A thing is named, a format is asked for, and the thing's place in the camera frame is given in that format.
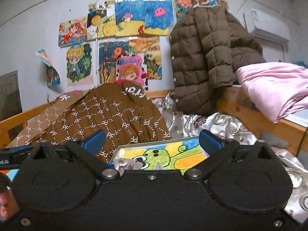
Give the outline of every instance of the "brown fabric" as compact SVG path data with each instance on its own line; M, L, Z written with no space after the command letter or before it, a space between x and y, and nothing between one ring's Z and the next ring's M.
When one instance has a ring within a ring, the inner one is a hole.
M106 143L98 155L104 162L111 159L119 145L171 139L160 112L141 87L123 82L92 89L31 141L46 139L52 144L63 144L99 129L106 134Z
M84 94L86 93L83 91L75 90L57 97L47 109L34 117L28 124L28 127L23 129L7 147L18 147L30 144L30 140L33 137L39 135L54 123L64 110L81 99Z
M231 86L242 66L265 62L262 47L224 7L197 7L170 34L177 109L209 116L216 89Z

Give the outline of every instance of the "pink poster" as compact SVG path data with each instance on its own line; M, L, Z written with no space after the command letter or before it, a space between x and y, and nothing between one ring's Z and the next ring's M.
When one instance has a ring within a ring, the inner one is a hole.
M129 80L147 88L147 64L145 54L121 56L116 64L116 80Z

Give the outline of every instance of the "wooden bed frame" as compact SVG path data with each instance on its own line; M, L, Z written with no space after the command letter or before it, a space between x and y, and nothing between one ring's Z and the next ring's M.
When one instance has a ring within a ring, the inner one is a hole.
M146 96L148 98L160 98L165 97L172 91L173 90L147 91ZM39 115L49 107L50 104L52 104L52 102L40 105L0 122L0 148L10 143L8 135L10 129L21 124L23 128L26 128L28 126L27 121ZM287 149L293 155L297 154L298 147L306 131L305 127L284 119L281 119L276 124L272 123L261 112L249 108L247 97L243 95L240 89L228 89L222 98L218 100L217 111L238 118L257 138L261 137L261 131L264 130L288 142L289 145ZM308 151L307 134L302 142L301 149Z

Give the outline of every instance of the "wooden bed rail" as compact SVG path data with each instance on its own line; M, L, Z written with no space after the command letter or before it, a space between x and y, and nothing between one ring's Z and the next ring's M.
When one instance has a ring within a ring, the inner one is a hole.
M160 98L165 97L169 92L173 90L157 90L157 91L146 91L148 98ZM257 138L261 137L261 130L272 133L278 138L289 143L288 150L295 155L297 153L299 144L303 135L305 134L305 128L297 125L293 122L281 119L278 123L274 124L269 121L261 112L249 109L242 106L233 99L219 99L217 103L217 110L221 113L238 118L246 128L256 135ZM0 122L0 148L7 146L10 143L8 131L20 124L23 127L27 127L27 121L33 117L39 115L53 102L45 103L36 108L30 109L26 112L15 115L9 119ZM301 149L308 151L308 137L304 140L301 145Z

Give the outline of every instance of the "brown jacket with letters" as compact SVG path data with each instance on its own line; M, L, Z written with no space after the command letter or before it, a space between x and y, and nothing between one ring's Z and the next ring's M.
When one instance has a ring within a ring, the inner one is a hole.
M177 109L208 116L217 88L231 86L242 66L265 62L262 47L224 7L197 7L170 34Z

